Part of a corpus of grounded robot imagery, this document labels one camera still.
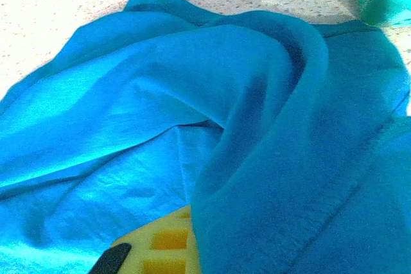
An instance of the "fabric fold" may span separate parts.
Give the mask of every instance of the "fabric fold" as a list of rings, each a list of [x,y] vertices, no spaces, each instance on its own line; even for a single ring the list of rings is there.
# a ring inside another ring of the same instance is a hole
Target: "fabric fold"
[[[398,51],[359,21],[129,0],[0,101],[0,267],[87,272],[190,203],[203,274],[406,273],[409,191],[370,183],[376,157],[396,168],[380,142],[408,96]],[[358,215],[375,203],[379,223]]]

